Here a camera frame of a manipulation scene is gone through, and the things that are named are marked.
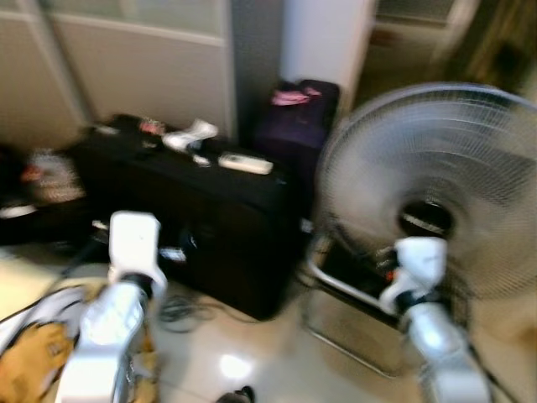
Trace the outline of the white standing fan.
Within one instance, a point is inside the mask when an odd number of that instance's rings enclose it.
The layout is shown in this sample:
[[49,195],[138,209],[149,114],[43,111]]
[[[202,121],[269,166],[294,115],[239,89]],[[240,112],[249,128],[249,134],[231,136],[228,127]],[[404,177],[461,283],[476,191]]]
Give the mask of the white standing fan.
[[537,276],[537,110],[471,83],[423,83],[365,102],[322,151],[315,223],[352,252],[446,241],[446,283],[509,299]]

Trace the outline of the dark purple suitcase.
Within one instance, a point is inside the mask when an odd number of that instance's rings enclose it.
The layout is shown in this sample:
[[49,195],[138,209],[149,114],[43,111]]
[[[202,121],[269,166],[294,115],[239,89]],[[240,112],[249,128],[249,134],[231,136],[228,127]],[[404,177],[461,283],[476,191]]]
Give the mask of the dark purple suitcase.
[[[276,91],[296,91],[310,86],[322,92],[310,103],[277,107],[271,104]],[[280,162],[295,173],[307,192],[314,188],[315,172],[338,108],[341,88],[329,81],[280,81],[268,108],[254,127],[253,149]]]

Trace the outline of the pink cloth item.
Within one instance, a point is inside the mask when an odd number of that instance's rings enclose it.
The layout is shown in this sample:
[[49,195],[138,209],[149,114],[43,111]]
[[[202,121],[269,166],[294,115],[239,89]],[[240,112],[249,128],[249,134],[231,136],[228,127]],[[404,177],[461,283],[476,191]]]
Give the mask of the pink cloth item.
[[271,104],[277,107],[288,107],[288,105],[300,105],[310,103],[314,97],[321,97],[322,92],[310,86],[296,89],[296,91],[276,91],[274,92]]

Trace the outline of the white remote control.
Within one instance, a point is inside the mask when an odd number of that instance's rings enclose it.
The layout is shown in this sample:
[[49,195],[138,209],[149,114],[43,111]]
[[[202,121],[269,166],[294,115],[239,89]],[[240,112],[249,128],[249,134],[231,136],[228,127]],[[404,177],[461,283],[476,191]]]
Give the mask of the white remote control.
[[272,162],[265,159],[234,153],[220,154],[217,162],[223,168],[252,173],[254,175],[268,175],[273,171],[274,167]]

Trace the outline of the white crumpled cloth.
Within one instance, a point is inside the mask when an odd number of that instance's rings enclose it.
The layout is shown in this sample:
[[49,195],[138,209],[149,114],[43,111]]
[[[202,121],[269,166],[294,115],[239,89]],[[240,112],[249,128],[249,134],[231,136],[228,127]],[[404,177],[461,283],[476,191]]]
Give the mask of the white crumpled cloth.
[[219,129],[215,124],[206,120],[196,119],[190,127],[184,130],[166,132],[162,135],[161,142],[169,149],[183,154],[195,153],[200,148],[204,139],[211,139],[218,135]]

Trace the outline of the small red item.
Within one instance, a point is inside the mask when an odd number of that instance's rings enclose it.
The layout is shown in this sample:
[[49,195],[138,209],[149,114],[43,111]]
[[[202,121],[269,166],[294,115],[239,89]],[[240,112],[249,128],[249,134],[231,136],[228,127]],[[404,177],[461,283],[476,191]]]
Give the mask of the small red item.
[[156,137],[162,137],[162,135],[168,133],[168,128],[166,128],[165,123],[151,118],[142,118],[139,120],[138,129],[139,131],[156,135]]

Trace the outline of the beige wardrobe sliding door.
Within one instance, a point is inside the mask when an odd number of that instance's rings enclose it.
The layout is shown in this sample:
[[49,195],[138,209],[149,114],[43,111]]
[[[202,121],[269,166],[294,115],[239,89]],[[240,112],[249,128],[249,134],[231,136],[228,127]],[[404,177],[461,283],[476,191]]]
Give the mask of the beige wardrobe sliding door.
[[0,0],[78,123],[130,113],[237,137],[234,0]]

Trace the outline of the clear crinkled plastic bag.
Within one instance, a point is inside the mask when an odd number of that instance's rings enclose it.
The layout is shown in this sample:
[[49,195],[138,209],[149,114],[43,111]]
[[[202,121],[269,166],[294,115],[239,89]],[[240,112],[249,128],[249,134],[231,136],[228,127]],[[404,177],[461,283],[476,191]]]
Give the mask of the clear crinkled plastic bag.
[[85,196],[73,162],[52,149],[36,149],[30,154],[23,179],[39,204],[72,202]]

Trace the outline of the black bedside table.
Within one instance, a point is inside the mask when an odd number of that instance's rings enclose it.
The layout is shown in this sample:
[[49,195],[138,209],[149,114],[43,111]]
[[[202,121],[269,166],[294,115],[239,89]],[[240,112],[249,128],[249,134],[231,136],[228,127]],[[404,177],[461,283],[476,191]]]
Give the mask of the black bedside table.
[[0,246],[68,242],[83,237],[88,220],[85,197],[39,204],[23,179],[30,154],[0,144]]

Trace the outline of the metal chair frame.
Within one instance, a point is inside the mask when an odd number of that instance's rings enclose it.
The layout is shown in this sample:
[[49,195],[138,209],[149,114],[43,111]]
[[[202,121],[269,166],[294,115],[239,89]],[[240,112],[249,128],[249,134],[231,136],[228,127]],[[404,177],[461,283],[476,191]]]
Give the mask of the metal chair frame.
[[[393,266],[394,270],[398,268],[394,245],[388,247],[387,262]],[[393,274],[387,279],[386,276],[376,273],[376,266],[371,257],[367,254],[345,252],[332,239],[325,235],[318,235],[308,250],[306,265],[312,276],[312,287],[315,290],[332,296],[354,310],[364,312],[365,315],[381,322],[384,326],[394,327],[399,335],[399,341],[411,346],[400,326],[400,314],[389,315],[381,311],[378,306],[380,293],[390,285]],[[440,295],[436,291],[437,287],[428,296],[440,302],[450,312],[449,308],[441,302]]]

